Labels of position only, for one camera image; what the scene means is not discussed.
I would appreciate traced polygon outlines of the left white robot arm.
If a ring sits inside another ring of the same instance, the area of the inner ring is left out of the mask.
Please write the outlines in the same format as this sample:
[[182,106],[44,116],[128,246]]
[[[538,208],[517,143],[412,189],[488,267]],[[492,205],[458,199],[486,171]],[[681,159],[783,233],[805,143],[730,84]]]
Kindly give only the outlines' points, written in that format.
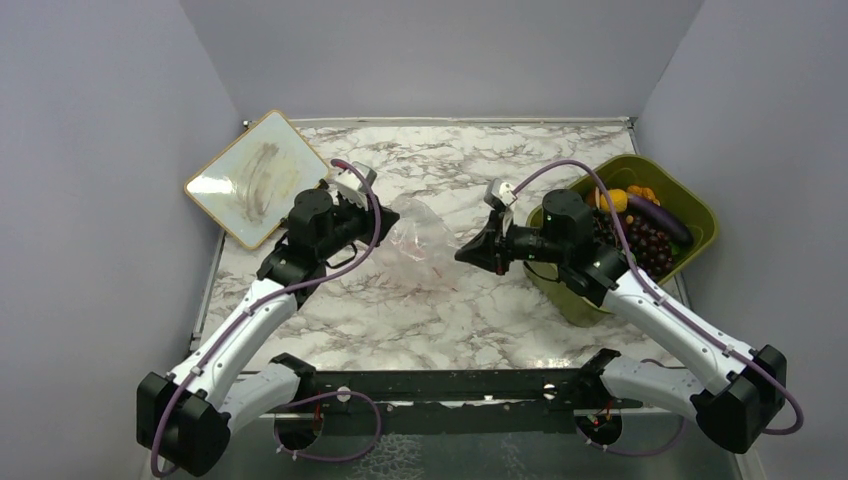
[[334,277],[356,268],[399,221],[374,195],[354,201],[308,189],[296,195],[285,232],[263,259],[237,308],[193,354],[166,374],[148,373],[136,390],[136,441],[150,451],[150,471],[209,472],[231,435],[276,395],[290,410],[313,401],[314,384],[270,367],[244,387],[235,382],[282,323]]

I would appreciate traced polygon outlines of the clear zip top bag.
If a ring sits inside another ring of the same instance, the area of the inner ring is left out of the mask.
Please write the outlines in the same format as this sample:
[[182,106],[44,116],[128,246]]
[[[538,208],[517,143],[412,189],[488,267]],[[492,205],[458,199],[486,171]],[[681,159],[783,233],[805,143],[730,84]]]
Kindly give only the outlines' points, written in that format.
[[464,268],[454,261],[459,247],[453,230],[424,202],[409,195],[395,198],[389,208],[400,215],[371,259],[398,285],[434,291],[454,291]]

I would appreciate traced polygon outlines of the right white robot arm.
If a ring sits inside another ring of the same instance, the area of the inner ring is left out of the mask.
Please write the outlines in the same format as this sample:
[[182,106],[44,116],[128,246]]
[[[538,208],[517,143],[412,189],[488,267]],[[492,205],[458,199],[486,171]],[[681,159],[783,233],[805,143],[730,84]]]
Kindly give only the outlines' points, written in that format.
[[517,261],[553,264],[569,290],[627,319],[682,364],[662,368],[604,350],[577,380],[585,404],[622,398],[659,407],[696,423],[736,454],[766,433],[787,400],[782,352],[723,334],[632,268],[622,251],[595,240],[594,212],[578,193],[547,193],[538,228],[515,225],[499,197],[489,194],[486,201],[492,208],[487,223],[456,252],[457,261],[497,275]]

